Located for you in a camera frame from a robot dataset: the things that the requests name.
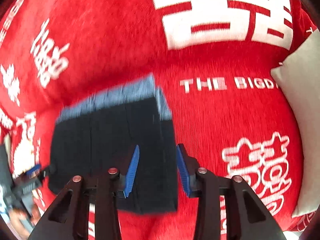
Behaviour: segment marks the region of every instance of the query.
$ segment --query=black fabric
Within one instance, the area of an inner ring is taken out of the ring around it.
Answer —
[[[59,123],[51,162],[57,172],[49,188],[58,193],[75,175],[94,175],[116,166],[132,145],[140,160],[132,192],[118,209],[135,213],[177,210],[177,169],[172,121],[160,121],[156,99],[102,109]]]

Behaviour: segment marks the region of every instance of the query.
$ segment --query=red fabric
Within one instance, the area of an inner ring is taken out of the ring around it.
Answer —
[[[47,165],[63,105],[152,73],[172,110],[176,142],[219,176],[242,172],[282,229],[292,228],[301,219],[291,214],[302,180],[302,146],[270,69],[316,27],[299,0],[286,0],[280,9],[279,1],[284,0],[17,0],[0,21],[2,76],[14,69],[10,88],[5,80],[0,84],[0,103],[13,120],[25,123],[13,128],[12,152],[26,132],[34,163],[39,154]],[[49,33],[34,43],[41,28]],[[47,54],[40,57],[37,45]],[[44,210],[54,195],[47,182],[37,192]],[[223,217],[223,199],[221,205]],[[123,239],[192,239],[196,206],[180,188],[177,213],[120,212]]]

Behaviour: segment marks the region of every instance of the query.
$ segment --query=beige cushion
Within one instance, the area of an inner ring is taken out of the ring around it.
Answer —
[[[271,75],[297,119],[303,147],[302,186],[292,217],[315,211],[320,203],[320,32],[308,39]]]

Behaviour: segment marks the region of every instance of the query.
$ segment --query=silver rivet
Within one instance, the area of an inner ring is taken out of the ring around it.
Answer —
[[[73,182],[79,182],[79,181],[81,181],[81,176],[79,176],[79,175],[77,175],[77,176],[74,176],[73,178],[72,178],[72,181]]]
[[[117,168],[110,168],[108,170],[109,174],[116,174],[118,172],[118,169]]]
[[[233,177],[233,180],[234,180],[235,182],[238,182],[238,183],[243,181],[242,177],[241,177],[241,176],[238,176],[238,175],[234,176],[234,177]]]
[[[200,167],[198,169],[198,172],[201,173],[201,174],[206,174],[207,173],[207,169],[206,168],[203,168],[203,167]]]

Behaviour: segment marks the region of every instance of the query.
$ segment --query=red bedding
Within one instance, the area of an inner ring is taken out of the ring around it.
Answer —
[[[283,230],[301,222],[299,129],[270,75],[316,29],[299,0],[16,0],[0,28],[13,174],[49,164],[64,106],[152,74],[177,143],[219,176],[242,175]],[[44,211],[47,182],[36,197]],[[196,207],[180,188],[177,213],[120,212],[123,239],[192,239]]]

